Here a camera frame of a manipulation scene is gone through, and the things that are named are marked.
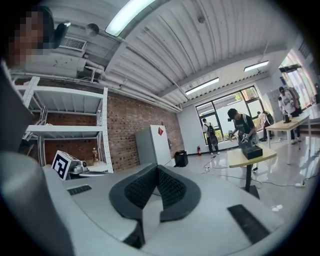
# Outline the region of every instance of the white refrigerator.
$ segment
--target white refrigerator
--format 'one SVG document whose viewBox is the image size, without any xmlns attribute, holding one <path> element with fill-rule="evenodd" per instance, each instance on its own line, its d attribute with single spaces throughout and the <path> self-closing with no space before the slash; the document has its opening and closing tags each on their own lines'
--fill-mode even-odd
<svg viewBox="0 0 320 256">
<path fill-rule="evenodd" d="M 140 165 L 156 163 L 173 166 L 166 128 L 163 125 L 150 125 L 135 134 Z"/>
</svg>

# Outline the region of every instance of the ceiling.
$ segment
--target ceiling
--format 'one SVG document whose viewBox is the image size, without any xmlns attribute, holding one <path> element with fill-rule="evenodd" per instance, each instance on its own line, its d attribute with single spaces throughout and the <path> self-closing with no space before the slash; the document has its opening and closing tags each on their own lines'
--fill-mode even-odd
<svg viewBox="0 0 320 256">
<path fill-rule="evenodd" d="M 128 0 L 52 0 L 56 22 L 71 21 L 67 36 L 88 41 L 84 58 L 105 77 L 122 77 L 175 105 L 264 72 L 274 72 L 297 32 L 261 0 L 158 0 L 119 37 L 104 32 Z M 97 24 L 96 37 L 86 25 Z M 269 60 L 261 69 L 244 67 Z M 185 91 L 219 77 L 186 96 Z"/>
</svg>

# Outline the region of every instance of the fire extinguisher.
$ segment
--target fire extinguisher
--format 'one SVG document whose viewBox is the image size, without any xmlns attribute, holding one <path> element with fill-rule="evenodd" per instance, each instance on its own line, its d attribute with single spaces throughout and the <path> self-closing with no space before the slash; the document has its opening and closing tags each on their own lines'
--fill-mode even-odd
<svg viewBox="0 0 320 256">
<path fill-rule="evenodd" d="M 198 152 L 198 156 L 201 156 L 201 148 L 200 148 L 200 146 L 198 146 L 198 147 L 196 148 L 196 151 Z"/>
</svg>

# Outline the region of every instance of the black trash can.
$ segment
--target black trash can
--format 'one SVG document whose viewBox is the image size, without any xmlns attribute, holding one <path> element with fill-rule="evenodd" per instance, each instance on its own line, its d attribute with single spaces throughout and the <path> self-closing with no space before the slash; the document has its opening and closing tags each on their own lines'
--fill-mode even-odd
<svg viewBox="0 0 320 256">
<path fill-rule="evenodd" d="M 174 160 L 175 160 L 175 167 L 185 167 L 189 163 L 187 152 L 184 150 L 175 152 Z"/>
</svg>

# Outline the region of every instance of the black box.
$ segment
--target black box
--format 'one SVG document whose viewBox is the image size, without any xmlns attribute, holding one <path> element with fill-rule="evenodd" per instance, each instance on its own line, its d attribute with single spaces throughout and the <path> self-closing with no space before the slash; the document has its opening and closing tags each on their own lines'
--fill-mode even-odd
<svg viewBox="0 0 320 256">
<path fill-rule="evenodd" d="M 189 163 L 187 152 L 184 150 L 175 152 L 174 160 L 175 160 L 175 167 L 185 167 Z"/>
<path fill-rule="evenodd" d="M 242 153 L 244 156 L 249 160 L 252 158 L 261 157 L 263 155 L 262 148 L 258 147 L 257 145 L 242 148 Z"/>
</svg>

